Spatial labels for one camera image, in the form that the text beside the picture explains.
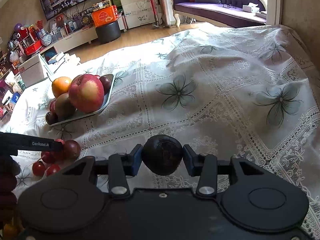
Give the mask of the black wrinkled fruit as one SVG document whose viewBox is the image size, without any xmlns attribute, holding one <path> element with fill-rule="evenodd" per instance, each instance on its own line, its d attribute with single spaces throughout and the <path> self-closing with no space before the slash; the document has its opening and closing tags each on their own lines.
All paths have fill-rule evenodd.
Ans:
<svg viewBox="0 0 320 240">
<path fill-rule="evenodd" d="M 104 94 L 106 95 L 110 91 L 111 80 L 107 76 L 101 76 L 99 80 L 103 85 Z"/>
<path fill-rule="evenodd" d="M 183 158 L 183 148 L 178 140 L 167 135 L 150 137 L 141 151 L 141 158 L 148 169 L 159 176 L 174 173 Z"/>
</svg>

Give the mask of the red crabapple fruit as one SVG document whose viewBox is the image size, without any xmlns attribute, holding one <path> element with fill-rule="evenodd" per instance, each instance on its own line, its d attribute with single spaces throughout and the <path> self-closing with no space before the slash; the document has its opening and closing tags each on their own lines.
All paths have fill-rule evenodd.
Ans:
<svg viewBox="0 0 320 240">
<path fill-rule="evenodd" d="M 55 161 L 62 161 L 65 159 L 65 153 L 64 153 L 65 141 L 62 139 L 55 139 L 55 142 L 58 143 L 59 149 L 53 152 L 53 157 Z"/>
</svg>

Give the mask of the left cherry tomato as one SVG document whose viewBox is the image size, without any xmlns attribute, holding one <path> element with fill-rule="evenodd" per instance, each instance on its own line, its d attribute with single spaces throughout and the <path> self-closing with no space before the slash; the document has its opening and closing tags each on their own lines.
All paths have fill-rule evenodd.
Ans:
<svg viewBox="0 0 320 240">
<path fill-rule="evenodd" d="M 43 177 L 44 173 L 46 171 L 46 167 L 42 161 L 36 161 L 32 165 L 32 172 L 33 175 L 37 177 Z"/>
</svg>

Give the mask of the red radish with root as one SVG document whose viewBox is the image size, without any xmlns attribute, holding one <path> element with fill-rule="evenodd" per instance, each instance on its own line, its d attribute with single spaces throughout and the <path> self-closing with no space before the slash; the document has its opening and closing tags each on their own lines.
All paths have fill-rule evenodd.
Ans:
<svg viewBox="0 0 320 240">
<path fill-rule="evenodd" d="M 64 159 L 63 152 L 49 152 L 49 151 L 42 151 L 41 152 L 41 159 L 47 164 L 53 164 L 57 161 L 61 161 Z"/>
</svg>

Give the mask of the dark plum on plate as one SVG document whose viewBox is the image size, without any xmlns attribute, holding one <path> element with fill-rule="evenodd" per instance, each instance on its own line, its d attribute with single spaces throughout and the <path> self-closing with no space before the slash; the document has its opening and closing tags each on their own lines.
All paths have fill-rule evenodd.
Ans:
<svg viewBox="0 0 320 240">
<path fill-rule="evenodd" d="M 59 117 L 57 116 L 57 114 L 55 112 L 47 112 L 46 113 L 46 122 L 49 125 L 53 125 L 55 123 L 57 123 L 59 121 Z"/>
</svg>

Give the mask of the dark red plum on cloth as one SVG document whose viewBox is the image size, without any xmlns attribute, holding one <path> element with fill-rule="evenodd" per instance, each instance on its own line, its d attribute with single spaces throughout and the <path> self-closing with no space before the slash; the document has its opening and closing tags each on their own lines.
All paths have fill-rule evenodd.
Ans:
<svg viewBox="0 0 320 240">
<path fill-rule="evenodd" d="M 80 155 L 81 148 L 75 140 L 67 140 L 63 146 L 63 155 L 65 159 L 77 159 Z"/>
</svg>

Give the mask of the red plum on plate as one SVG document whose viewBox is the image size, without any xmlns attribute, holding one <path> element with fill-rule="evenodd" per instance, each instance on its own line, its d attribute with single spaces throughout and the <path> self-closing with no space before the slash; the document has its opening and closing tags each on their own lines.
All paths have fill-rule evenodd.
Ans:
<svg viewBox="0 0 320 240">
<path fill-rule="evenodd" d="M 55 112 L 55 103 L 56 103 L 56 100 L 54 99 L 49 104 L 49 110 L 53 113 Z"/>
</svg>

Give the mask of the white desk calendar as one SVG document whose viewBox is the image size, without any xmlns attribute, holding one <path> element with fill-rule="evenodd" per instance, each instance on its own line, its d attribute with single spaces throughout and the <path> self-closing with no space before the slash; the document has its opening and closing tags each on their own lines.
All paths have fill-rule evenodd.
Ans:
<svg viewBox="0 0 320 240">
<path fill-rule="evenodd" d="M 28 88 L 52 76 L 49 65 L 40 54 L 36 54 L 18 67 L 21 78 Z"/>
</svg>

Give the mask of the large red apple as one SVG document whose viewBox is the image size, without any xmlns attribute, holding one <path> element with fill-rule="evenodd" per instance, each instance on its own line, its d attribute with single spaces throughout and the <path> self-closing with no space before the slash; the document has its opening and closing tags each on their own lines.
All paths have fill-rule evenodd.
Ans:
<svg viewBox="0 0 320 240">
<path fill-rule="evenodd" d="M 84 74 L 71 83 L 68 95 L 72 105 L 83 113 L 100 109 L 104 101 L 104 89 L 100 80 L 91 74 Z"/>
</svg>

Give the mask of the white floral lace tablecloth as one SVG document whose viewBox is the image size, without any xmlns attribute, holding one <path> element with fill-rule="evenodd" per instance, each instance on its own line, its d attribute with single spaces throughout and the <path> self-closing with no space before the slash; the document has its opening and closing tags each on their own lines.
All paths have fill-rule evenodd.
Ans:
<svg viewBox="0 0 320 240">
<path fill-rule="evenodd" d="M 115 78 L 101 113 L 50 127 L 45 80 L 23 92 L 1 131 L 73 139 L 98 160 L 157 134 L 199 154 L 246 158 L 307 195 L 303 229 L 319 239 L 319 70 L 293 29 L 204 23 L 57 72 L 83 74 Z"/>
</svg>

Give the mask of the white tv console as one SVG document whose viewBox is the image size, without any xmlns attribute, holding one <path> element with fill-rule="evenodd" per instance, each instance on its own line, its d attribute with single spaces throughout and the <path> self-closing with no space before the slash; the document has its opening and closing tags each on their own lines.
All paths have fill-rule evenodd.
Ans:
<svg viewBox="0 0 320 240">
<path fill-rule="evenodd" d="M 41 54 L 53 49 L 56 53 L 67 52 L 85 43 L 91 43 L 93 40 L 97 39 L 97 33 L 95 31 L 95 26 L 89 26 L 88 28 L 80 29 L 75 31 L 64 38 L 57 40 L 51 45 L 47 46 L 40 51 Z"/>
</svg>

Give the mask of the black round ottoman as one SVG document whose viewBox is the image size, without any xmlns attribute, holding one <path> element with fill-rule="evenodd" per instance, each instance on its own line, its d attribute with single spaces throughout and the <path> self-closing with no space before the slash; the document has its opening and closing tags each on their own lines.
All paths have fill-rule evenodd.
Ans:
<svg viewBox="0 0 320 240">
<path fill-rule="evenodd" d="M 121 36 L 120 27 L 117 21 L 96 27 L 95 31 L 101 44 L 112 42 Z"/>
</svg>

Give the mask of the purple chaise sofa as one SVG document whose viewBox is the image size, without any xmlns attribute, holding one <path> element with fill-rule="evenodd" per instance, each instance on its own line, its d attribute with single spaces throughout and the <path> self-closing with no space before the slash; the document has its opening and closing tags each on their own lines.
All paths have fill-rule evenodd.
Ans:
<svg viewBox="0 0 320 240">
<path fill-rule="evenodd" d="M 171 0 L 176 26 L 180 25 L 180 17 L 187 16 L 202 22 L 209 22 L 219 27 L 254 27 L 266 25 L 267 19 L 256 13 L 244 12 L 243 5 L 258 4 L 260 12 L 266 11 L 263 0 L 221 0 L 220 4 L 196 3 L 195 0 Z"/>
</svg>

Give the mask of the white cartoon cabinet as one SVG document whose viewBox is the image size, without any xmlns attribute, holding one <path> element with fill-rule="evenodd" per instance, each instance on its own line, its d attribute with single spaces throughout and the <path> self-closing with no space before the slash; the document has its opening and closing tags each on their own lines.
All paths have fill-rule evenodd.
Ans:
<svg viewBox="0 0 320 240">
<path fill-rule="evenodd" d="M 155 23 L 151 0 L 120 0 L 128 29 Z"/>
</svg>

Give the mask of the tissue box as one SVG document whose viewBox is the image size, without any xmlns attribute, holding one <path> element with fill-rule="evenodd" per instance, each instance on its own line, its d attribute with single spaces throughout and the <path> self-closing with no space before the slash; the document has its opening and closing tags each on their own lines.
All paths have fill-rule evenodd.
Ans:
<svg viewBox="0 0 320 240">
<path fill-rule="evenodd" d="M 258 7 L 258 4 L 254 4 L 254 3 L 248 3 L 248 5 L 243 5 L 242 10 L 244 12 L 249 12 L 249 13 L 260 12 L 260 8 Z"/>
</svg>

